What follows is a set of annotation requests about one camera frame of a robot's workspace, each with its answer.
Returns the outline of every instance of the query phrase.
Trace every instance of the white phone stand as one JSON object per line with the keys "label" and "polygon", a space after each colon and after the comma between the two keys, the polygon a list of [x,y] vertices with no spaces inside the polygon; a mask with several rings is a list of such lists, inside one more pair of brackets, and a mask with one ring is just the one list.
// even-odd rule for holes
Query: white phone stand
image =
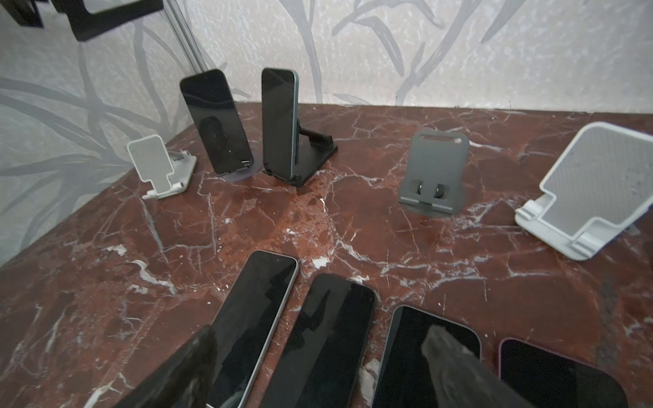
{"label": "white phone stand", "polygon": [[574,260],[593,257],[653,204],[653,136],[605,122],[584,126],[515,221]]}
{"label": "white phone stand", "polygon": [[158,134],[132,140],[127,151],[141,181],[152,183],[142,198],[165,198],[183,193],[193,175],[197,157],[188,151],[168,151]]}

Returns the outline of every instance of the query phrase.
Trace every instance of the wall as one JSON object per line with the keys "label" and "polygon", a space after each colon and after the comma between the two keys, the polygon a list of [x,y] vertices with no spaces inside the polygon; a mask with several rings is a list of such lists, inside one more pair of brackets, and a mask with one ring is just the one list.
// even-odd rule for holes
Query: wall
{"label": "wall", "polygon": [[0,8],[0,264],[130,169],[128,141],[190,124],[190,68],[161,13],[82,44],[37,4],[44,29]]}
{"label": "wall", "polygon": [[650,0],[179,0],[206,55],[260,100],[653,112]]}

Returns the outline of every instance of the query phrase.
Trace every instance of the marble countertop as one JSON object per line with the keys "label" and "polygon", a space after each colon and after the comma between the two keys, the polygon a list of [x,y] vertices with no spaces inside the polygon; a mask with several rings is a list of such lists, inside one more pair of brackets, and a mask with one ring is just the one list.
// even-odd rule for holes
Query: marble countertop
{"label": "marble countertop", "polygon": [[[260,105],[239,111],[260,151]],[[353,407],[372,394],[402,304],[472,327],[492,370],[503,338],[527,339],[604,369],[630,406],[653,404],[653,214],[580,263],[514,221],[583,125],[653,133],[653,116],[302,105],[300,118],[340,148],[302,188],[263,173],[221,180],[189,129],[170,143],[199,160],[185,193],[143,201],[149,184],[132,171],[5,264],[0,405],[113,405],[211,323],[256,249],[302,265],[248,407],[258,406],[320,272],[379,297]],[[423,127],[470,138],[466,206],[454,217],[422,217],[397,202],[411,137]]]}

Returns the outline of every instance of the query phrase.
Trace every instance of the metal pole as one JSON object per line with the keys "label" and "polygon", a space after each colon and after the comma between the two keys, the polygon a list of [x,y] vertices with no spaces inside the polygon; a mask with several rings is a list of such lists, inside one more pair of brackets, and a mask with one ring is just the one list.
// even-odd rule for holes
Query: metal pole
{"label": "metal pole", "polygon": [[191,32],[191,29],[186,23],[186,19],[183,17],[182,11],[177,4],[177,0],[164,0],[163,1],[163,15],[168,24],[174,33],[174,36],[177,37],[177,41],[182,46],[183,53],[188,58],[188,62],[191,64],[191,68],[195,74],[200,74],[202,72],[208,71],[206,67],[206,62],[202,57],[197,43],[195,42],[195,37]]}

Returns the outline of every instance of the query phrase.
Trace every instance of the smartphone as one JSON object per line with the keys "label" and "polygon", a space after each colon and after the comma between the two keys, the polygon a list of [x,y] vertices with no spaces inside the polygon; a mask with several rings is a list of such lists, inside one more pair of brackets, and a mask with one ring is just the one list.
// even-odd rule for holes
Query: smartphone
{"label": "smartphone", "polygon": [[472,329],[414,307],[399,306],[392,314],[372,408],[438,406],[428,361],[422,355],[422,343],[434,324],[444,327],[480,359],[481,339]]}
{"label": "smartphone", "polygon": [[499,377],[537,408],[627,408],[607,373],[517,339],[499,346]]}
{"label": "smartphone", "polygon": [[362,359],[374,292],[335,275],[308,290],[262,408],[346,408]]}
{"label": "smartphone", "polygon": [[249,256],[211,325],[217,363],[208,405],[245,405],[298,271],[297,260],[285,255]]}
{"label": "smartphone", "polygon": [[213,69],[189,76],[180,89],[215,173],[251,167],[254,158],[225,74]]}
{"label": "smartphone", "polygon": [[294,178],[298,160],[298,92],[297,72],[265,68],[261,73],[263,166],[287,181]]}

